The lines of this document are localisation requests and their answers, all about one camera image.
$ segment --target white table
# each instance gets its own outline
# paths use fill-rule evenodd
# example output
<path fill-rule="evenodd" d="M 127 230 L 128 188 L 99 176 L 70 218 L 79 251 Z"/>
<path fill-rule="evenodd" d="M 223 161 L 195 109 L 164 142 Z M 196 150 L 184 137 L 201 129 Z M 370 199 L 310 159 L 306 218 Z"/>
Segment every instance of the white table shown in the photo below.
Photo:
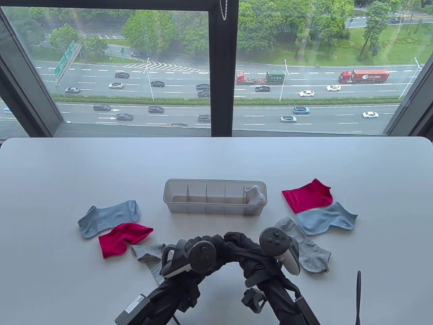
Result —
<path fill-rule="evenodd" d="M 268 188 L 260 217 L 171 215 L 162 200 L 170 178 L 259 180 Z M 103 260 L 97 236 L 84 240 L 91 205 L 137 200 L 143 243 L 262 229 L 293 212 L 281 191 L 318 178 L 350 212 L 353 232 L 312 238 L 332 251 L 331 271 L 298 277 L 322 325 L 355 322 L 362 271 L 362 324 L 428 324 L 433 281 L 433 150 L 424 138 L 54 138 L 10 139 L 0 149 L 0 315 L 2 324 L 109 325 L 156 282 L 131 249 Z M 241 303 L 232 263 L 200 285 L 182 325 L 277 325 L 271 307 Z"/>

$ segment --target blue car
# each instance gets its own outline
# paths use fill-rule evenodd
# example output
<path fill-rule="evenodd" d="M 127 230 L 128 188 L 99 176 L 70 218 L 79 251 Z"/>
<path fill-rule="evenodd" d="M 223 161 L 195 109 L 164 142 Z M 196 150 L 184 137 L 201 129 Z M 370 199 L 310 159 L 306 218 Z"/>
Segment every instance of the blue car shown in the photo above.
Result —
<path fill-rule="evenodd" d="M 304 106 L 296 106 L 293 108 L 293 114 L 309 114 L 310 109 Z"/>

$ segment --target light blue sock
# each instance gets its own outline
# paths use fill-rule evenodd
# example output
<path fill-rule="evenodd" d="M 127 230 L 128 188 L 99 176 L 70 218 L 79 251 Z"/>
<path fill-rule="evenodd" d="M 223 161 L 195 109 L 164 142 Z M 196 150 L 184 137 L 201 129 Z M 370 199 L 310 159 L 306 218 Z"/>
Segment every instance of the light blue sock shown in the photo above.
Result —
<path fill-rule="evenodd" d="M 304 234 L 313 236 L 327 232 L 331 226 L 352 230 L 357 216 L 348 212 L 339 202 L 335 202 L 327 208 L 298 213 L 295 220 Z"/>
<path fill-rule="evenodd" d="M 136 222 L 139 216 L 140 210 L 135 200 L 102 209 L 93 205 L 86 215 L 78 220 L 78 225 L 84 238 L 92 238 L 106 229 L 117 227 L 120 224 Z"/>

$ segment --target hedge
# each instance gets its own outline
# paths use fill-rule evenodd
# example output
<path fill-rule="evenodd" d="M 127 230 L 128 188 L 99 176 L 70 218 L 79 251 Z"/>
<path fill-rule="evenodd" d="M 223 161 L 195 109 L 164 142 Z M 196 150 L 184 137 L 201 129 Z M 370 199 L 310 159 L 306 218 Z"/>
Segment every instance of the hedge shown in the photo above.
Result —
<path fill-rule="evenodd" d="M 59 97 L 52 94 L 54 101 L 73 103 L 108 103 L 108 104 L 139 104 L 139 105 L 210 105 L 208 98 L 155 98 L 149 97 L 109 97 L 109 96 L 80 96 L 66 95 Z M 311 99 L 264 99 L 264 98 L 235 98 L 236 106 L 293 106 L 293 105 L 346 105 L 346 104 L 395 104 L 400 103 L 398 96 L 389 97 L 339 97 L 339 98 L 311 98 Z"/>

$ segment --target car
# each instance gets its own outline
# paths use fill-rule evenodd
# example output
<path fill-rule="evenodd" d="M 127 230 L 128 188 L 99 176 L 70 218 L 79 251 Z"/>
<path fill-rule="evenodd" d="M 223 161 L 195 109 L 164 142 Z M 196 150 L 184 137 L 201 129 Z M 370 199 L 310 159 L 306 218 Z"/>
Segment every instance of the car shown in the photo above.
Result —
<path fill-rule="evenodd" d="M 116 119 L 119 121 L 132 121 L 134 116 L 131 114 L 120 113 L 116 115 Z"/>
<path fill-rule="evenodd" d="M 256 93 L 268 93 L 268 92 L 271 91 L 271 87 L 269 87 L 269 86 L 260 86 L 260 87 L 254 88 L 254 91 Z"/>
<path fill-rule="evenodd" d="M 404 22 L 404 18 L 403 17 L 394 17 L 393 19 L 391 19 L 392 24 L 398 24 L 399 22 Z"/>
<path fill-rule="evenodd" d="M 210 84 L 198 84 L 195 86 L 197 90 L 210 90 Z"/>
<path fill-rule="evenodd" d="M 293 108 L 293 114 L 309 114 L 310 109 L 304 106 L 295 106 Z"/>
<path fill-rule="evenodd" d="M 126 72 L 118 72 L 114 75 L 114 78 L 124 78 L 127 79 L 129 78 L 129 73 Z"/>
<path fill-rule="evenodd" d="M 301 97 L 312 97 L 312 96 L 314 96 L 314 91 L 312 91 L 312 90 L 304 90 L 304 91 L 301 91 L 299 93 L 299 96 L 301 96 Z"/>
<path fill-rule="evenodd" d="M 109 84 L 108 87 L 110 87 L 110 89 L 122 89 L 123 84 L 120 82 L 113 82 L 112 84 Z"/>
<path fill-rule="evenodd" d="M 198 97 L 209 97 L 210 98 L 210 91 L 209 90 L 203 90 L 203 91 L 199 91 L 197 93 Z"/>
<path fill-rule="evenodd" d="M 326 90 L 327 91 L 340 91 L 341 86 L 339 84 L 337 84 L 337 85 L 335 84 L 335 85 L 326 87 Z"/>
<path fill-rule="evenodd" d="M 160 106 L 150 106 L 149 113 L 164 113 L 164 109 Z"/>
<path fill-rule="evenodd" d="M 107 104 L 94 104 L 93 105 L 93 109 L 95 110 L 95 111 L 109 111 L 109 110 L 111 110 L 111 107 L 109 106 L 109 105 L 107 105 Z"/>
<path fill-rule="evenodd" d="M 65 89 L 65 93 L 67 94 L 78 94 L 80 92 L 80 88 L 78 87 L 68 87 Z"/>
<path fill-rule="evenodd" d="M 150 85 L 152 87 L 165 87 L 165 83 L 162 81 L 152 81 Z"/>
<path fill-rule="evenodd" d="M 198 121 L 199 122 L 209 122 L 210 123 L 210 115 L 207 114 L 200 114 L 198 116 Z"/>
<path fill-rule="evenodd" d="M 376 112 L 364 112 L 364 113 L 362 113 L 362 117 L 364 117 L 364 118 L 376 118 L 376 117 L 379 117 L 379 114 L 377 114 Z"/>
<path fill-rule="evenodd" d="M 283 123 L 296 123 L 297 119 L 295 116 L 281 116 L 280 121 Z"/>

